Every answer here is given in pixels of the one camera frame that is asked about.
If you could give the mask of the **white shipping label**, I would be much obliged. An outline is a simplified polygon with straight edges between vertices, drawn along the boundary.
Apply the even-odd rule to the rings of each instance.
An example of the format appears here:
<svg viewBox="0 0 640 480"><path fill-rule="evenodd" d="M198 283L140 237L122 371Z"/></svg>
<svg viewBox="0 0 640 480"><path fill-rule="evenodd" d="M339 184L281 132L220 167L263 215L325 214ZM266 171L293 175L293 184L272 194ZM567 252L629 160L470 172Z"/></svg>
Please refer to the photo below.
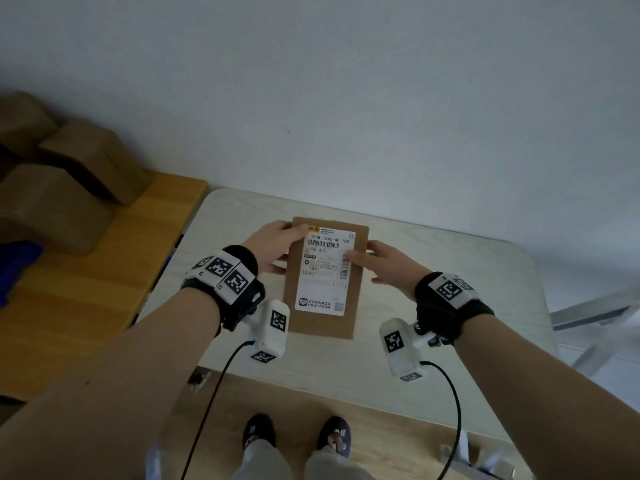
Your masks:
<svg viewBox="0 0 640 480"><path fill-rule="evenodd" d="M294 308L300 312L344 316L356 233L312 226L306 236Z"/></svg>

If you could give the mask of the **brown cardboard box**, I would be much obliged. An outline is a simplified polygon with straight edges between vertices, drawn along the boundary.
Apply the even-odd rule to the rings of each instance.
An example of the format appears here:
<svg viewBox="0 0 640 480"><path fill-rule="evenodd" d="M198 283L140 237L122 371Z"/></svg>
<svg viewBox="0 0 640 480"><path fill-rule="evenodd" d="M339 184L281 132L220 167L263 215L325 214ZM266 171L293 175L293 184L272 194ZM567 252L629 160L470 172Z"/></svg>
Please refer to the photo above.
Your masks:
<svg viewBox="0 0 640 480"><path fill-rule="evenodd" d="M22 163L0 179L0 244L31 241L85 256L112 220L113 211L63 169Z"/></svg>
<svg viewBox="0 0 640 480"><path fill-rule="evenodd" d="M0 147L21 161L42 163L38 145L58 131L39 102L24 92L0 93Z"/></svg>
<svg viewBox="0 0 640 480"><path fill-rule="evenodd" d="M151 183L117 134L87 120L71 120L37 145L44 163L66 170L97 198L130 206Z"/></svg>

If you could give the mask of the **grey metal table bracket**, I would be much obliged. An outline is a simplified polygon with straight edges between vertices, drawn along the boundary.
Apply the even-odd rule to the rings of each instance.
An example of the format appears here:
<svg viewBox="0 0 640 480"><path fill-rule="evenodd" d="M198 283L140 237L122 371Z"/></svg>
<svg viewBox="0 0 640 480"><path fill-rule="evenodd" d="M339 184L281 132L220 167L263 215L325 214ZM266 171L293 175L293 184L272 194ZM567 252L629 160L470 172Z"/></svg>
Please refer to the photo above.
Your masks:
<svg viewBox="0 0 640 480"><path fill-rule="evenodd" d="M444 480L537 480L514 444L462 430Z"/></svg>

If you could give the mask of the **light grey trousers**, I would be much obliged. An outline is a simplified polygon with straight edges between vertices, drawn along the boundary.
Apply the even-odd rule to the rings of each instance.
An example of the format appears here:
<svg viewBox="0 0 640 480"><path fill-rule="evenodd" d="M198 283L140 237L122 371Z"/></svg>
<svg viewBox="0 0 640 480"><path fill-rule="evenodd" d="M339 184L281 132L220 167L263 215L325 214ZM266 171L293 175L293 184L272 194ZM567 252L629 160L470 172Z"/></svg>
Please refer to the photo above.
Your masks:
<svg viewBox="0 0 640 480"><path fill-rule="evenodd" d="M330 439L313 452L306 462L303 480L375 480L356 462L340 455L336 446L346 446ZM264 439L247 446L241 466L231 480L293 480L292 470L281 452Z"/></svg>

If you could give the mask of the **person's right hand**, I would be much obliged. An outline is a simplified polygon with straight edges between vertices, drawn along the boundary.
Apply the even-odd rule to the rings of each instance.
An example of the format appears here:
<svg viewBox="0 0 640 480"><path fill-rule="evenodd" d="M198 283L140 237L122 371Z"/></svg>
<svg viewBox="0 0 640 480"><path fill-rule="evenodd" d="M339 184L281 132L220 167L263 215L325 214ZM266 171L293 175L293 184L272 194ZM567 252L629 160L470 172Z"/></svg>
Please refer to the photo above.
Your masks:
<svg viewBox="0 0 640 480"><path fill-rule="evenodd" d="M401 273L401 286L393 287L416 302L415 288L430 269L381 241L368 241L366 251L348 250L344 256L354 265L374 273Z"/></svg>

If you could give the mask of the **blue cloth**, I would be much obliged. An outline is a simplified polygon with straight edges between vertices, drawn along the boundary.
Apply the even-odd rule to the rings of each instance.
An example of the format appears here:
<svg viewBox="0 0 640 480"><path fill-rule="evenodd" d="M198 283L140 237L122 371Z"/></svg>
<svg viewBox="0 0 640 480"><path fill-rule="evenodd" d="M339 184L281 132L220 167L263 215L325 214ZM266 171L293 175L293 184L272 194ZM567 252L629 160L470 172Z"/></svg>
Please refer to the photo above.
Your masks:
<svg viewBox="0 0 640 480"><path fill-rule="evenodd" d="M23 271L36 263L43 250L31 241L0 244L0 309L7 305L9 294Z"/></svg>

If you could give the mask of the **person's right forearm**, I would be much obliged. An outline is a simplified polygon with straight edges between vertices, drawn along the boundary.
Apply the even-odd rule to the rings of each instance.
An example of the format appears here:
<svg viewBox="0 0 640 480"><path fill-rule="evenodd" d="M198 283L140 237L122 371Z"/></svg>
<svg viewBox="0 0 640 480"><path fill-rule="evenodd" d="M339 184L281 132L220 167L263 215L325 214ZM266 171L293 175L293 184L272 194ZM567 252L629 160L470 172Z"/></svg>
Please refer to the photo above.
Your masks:
<svg viewBox="0 0 640 480"><path fill-rule="evenodd" d="M640 413L493 315L419 317L455 352L537 480L640 480Z"/></svg>

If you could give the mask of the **orange wooden side table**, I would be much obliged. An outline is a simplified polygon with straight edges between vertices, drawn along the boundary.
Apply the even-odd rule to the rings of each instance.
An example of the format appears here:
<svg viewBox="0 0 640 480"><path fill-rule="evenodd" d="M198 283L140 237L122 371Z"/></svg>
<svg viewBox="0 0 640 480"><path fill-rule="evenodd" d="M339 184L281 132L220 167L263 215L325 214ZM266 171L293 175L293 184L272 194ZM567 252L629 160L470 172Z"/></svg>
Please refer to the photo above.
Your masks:
<svg viewBox="0 0 640 480"><path fill-rule="evenodd" d="M91 254L45 251L0 309L0 397L28 401L134 322L201 204L204 180L153 172Z"/></svg>

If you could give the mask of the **brown cardboard mailer package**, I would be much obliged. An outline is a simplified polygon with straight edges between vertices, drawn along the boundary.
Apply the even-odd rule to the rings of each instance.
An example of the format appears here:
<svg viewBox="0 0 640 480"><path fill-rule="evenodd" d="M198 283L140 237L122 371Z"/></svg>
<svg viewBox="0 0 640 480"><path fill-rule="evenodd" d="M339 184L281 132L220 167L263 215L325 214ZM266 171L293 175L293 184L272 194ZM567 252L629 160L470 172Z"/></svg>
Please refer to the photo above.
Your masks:
<svg viewBox="0 0 640 480"><path fill-rule="evenodd" d="M296 216L292 218L292 224L294 226L298 226L303 223L308 224L309 231L312 226L354 231L356 233L356 239L353 250L366 251L366 245L369 240L369 227L367 226L311 217ZM285 275L283 297L284 303L289 306L291 311L289 330L290 332L314 335L318 337L352 340L354 338L357 308L362 287L363 268L351 263L348 297L346 300L346 311L344 316L340 317L297 311L294 308L294 300L296 298L298 279L300 275L304 240L305 238L291 245L287 259L287 271Z"/></svg>

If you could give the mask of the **person's left hand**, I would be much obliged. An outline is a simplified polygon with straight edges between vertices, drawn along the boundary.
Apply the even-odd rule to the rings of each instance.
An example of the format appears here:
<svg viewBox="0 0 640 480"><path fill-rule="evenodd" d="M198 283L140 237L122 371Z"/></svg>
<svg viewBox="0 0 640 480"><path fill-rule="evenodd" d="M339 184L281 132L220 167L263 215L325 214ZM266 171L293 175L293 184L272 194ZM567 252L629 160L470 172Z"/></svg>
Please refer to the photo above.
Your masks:
<svg viewBox="0 0 640 480"><path fill-rule="evenodd" d="M308 232L306 223L294 226L292 222L277 220L258 229L241 245L252 252L260 272L261 263L288 258L291 245L303 240Z"/></svg>

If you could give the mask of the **person's left forearm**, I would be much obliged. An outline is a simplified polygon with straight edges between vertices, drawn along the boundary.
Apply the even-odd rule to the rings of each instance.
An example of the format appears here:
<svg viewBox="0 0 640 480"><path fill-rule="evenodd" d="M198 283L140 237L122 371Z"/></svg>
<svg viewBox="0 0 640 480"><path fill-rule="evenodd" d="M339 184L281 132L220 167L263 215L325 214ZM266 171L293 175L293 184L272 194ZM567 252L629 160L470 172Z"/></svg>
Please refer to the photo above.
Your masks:
<svg viewBox="0 0 640 480"><path fill-rule="evenodd" d="M0 480L131 480L219 322L213 298L178 291L0 427Z"/></svg>

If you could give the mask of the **black wristband with marker blocks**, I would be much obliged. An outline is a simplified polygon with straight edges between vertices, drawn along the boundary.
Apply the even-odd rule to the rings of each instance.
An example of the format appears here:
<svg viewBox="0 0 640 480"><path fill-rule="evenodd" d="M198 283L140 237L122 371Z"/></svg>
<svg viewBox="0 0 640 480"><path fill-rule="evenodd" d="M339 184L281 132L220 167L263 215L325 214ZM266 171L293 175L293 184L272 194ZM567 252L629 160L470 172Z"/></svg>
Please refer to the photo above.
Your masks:
<svg viewBox="0 0 640 480"><path fill-rule="evenodd" d="M218 306L222 329L234 331L247 315L257 311L266 297L258 280L256 257L247 247L230 245L200 259L187 271L181 289L196 289L212 298Z"/></svg>
<svg viewBox="0 0 640 480"><path fill-rule="evenodd" d="M494 315L479 293L456 274L432 272L414 288L419 334L433 333L429 345L452 345L464 323L479 315Z"/></svg>

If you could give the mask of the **grey metal frame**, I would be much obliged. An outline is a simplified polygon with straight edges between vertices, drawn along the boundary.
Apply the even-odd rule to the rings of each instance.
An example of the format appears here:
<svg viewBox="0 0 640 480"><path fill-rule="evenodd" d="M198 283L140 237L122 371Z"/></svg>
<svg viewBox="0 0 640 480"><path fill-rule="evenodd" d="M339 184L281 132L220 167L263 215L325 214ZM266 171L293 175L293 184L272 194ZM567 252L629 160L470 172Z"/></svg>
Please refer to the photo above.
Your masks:
<svg viewBox="0 0 640 480"><path fill-rule="evenodd" d="M592 378L615 357L640 360L640 285L550 315L554 338L582 354L572 368Z"/></svg>

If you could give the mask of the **dark blue shoe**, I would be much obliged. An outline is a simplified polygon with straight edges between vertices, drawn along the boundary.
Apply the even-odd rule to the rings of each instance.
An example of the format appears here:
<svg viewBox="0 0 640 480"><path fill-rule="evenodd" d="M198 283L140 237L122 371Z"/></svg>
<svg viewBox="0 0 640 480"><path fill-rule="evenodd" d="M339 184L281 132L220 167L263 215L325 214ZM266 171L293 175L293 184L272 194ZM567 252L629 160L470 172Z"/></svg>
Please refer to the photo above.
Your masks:
<svg viewBox="0 0 640 480"><path fill-rule="evenodd" d="M257 413L247 421L242 436L243 450L258 440L266 441L270 446L276 447L275 427L266 413Z"/></svg>
<svg viewBox="0 0 640 480"><path fill-rule="evenodd" d="M347 421L331 416L319 432L316 451L330 451L343 458L349 458L351 449L351 429Z"/></svg>

